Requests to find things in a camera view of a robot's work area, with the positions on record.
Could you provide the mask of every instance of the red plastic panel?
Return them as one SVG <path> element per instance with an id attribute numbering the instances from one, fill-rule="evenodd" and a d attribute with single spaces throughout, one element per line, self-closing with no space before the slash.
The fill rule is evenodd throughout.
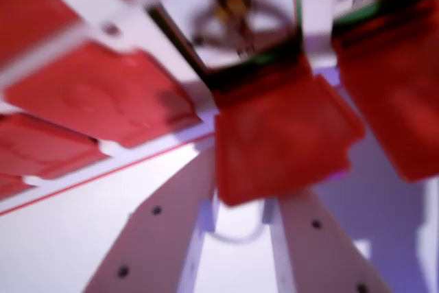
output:
<path id="1" fill-rule="evenodd" d="M 193 104 L 144 53 L 87 44 L 6 91 L 37 117 L 126 147 L 199 122 Z"/>
<path id="2" fill-rule="evenodd" d="M 439 7 L 418 4 L 341 37 L 341 81 L 400 174 L 439 173 Z"/>
<path id="3" fill-rule="evenodd" d="M 72 21 L 61 0 L 0 0 L 0 64 Z"/>
<path id="4" fill-rule="evenodd" d="M 55 178 L 106 156 L 90 138 L 24 114 L 0 121 L 0 173 Z"/>
<path id="5" fill-rule="evenodd" d="M 215 123 L 220 198 L 236 205 L 283 194 L 350 167 L 347 149 L 364 129 L 321 77 L 298 68 L 232 106 Z"/>
<path id="6" fill-rule="evenodd" d="M 32 188 L 32 186 L 26 185 L 20 176 L 0 174 L 0 200 L 19 194 L 30 188 Z"/>

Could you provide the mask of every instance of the black screw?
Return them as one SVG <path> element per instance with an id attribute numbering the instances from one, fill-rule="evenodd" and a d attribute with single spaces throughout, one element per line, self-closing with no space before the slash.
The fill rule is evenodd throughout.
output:
<path id="1" fill-rule="evenodd" d="M 121 266 L 117 271 L 117 276 L 119 278 L 125 278 L 130 273 L 130 269 L 128 266 Z"/>
<path id="2" fill-rule="evenodd" d="M 357 292 L 358 293 L 368 293 L 368 287 L 366 285 L 364 285 L 363 283 L 360 283 L 357 285 Z"/>
<path id="3" fill-rule="evenodd" d="M 322 228 L 322 223 L 319 220 L 313 220 L 313 222 L 311 222 L 311 225 L 316 229 Z"/>
<path id="4" fill-rule="evenodd" d="M 160 206 L 154 206 L 154 208 L 152 209 L 152 214 L 158 215 L 160 213 L 162 213 L 162 208 Z"/>

